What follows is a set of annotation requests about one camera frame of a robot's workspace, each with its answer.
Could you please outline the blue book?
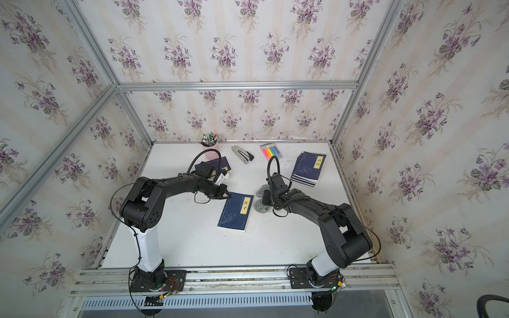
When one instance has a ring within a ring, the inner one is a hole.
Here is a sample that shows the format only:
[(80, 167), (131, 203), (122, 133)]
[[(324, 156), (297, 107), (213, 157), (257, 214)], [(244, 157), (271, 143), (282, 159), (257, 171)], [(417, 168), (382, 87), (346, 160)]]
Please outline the blue book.
[(290, 180), (314, 188), (322, 173), (326, 154), (303, 152), (296, 160)]
[(245, 232), (253, 203), (254, 196), (231, 192), (231, 197), (225, 202), (217, 226), (223, 229)]
[(211, 176), (215, 176), (217, 169), (219, 168), (220, 171), (229, 172), (231, 170), (231, 167), (229, 165), (229, 162), (225, 156), (221, 157), (220, 159), (214, 159), (209, 160), (207, 163), (212, 167)]

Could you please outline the grey patterned cloth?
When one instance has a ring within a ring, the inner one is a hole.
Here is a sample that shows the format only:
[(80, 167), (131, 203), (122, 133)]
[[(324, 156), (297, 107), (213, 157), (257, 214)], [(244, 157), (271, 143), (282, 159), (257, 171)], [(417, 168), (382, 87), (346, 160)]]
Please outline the grey patterned cloth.
[(270, 210), (270, 205), (266, 205), (263, 203), (263, 196), (264, 196), (265, 190), (269, 190), (269, 189), (270, 189), (269, 185), (265, 184), (265, 185), (261, 186), (255, 194), (256, 200), (254, 202), (254, 208), (259, 213), (267, 213)]

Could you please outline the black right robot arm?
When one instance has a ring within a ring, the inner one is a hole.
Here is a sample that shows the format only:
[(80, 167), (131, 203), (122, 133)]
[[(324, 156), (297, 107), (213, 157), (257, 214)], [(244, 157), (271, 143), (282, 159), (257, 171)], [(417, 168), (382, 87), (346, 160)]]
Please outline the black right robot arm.
[(332, 205), (315, 200), (299, 189), (292, 189), (279, 173), (266, 179), (269, 189), (262, 202), (274, 211), (299, 215), (318, 226), (325, 251), (306, 265), (310, 280), (318, 281), (347, 268), (368, 253), (373, 243), (368, 229), (348, 204)]

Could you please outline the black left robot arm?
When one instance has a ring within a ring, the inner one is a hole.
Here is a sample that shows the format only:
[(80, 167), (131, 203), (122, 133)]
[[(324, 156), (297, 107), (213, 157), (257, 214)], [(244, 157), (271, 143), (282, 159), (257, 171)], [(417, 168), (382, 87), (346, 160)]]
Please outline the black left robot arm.
[(198, 170), (189, 170), (175, 177), (140, 177), (134, 182), (119, 209), (119, 216), (123, 223), (134, 231), (139, 251), (136, 271), (155, 274), (164, 270), (156, 227), (168, 198), (183, 193), (202, 193), (209, 200), (231, 198), (227, 186), (217, 183), (221, 172), (217, 170), (215, 176), (212, 176), (212, 168), (213, 166), (203, 162)]

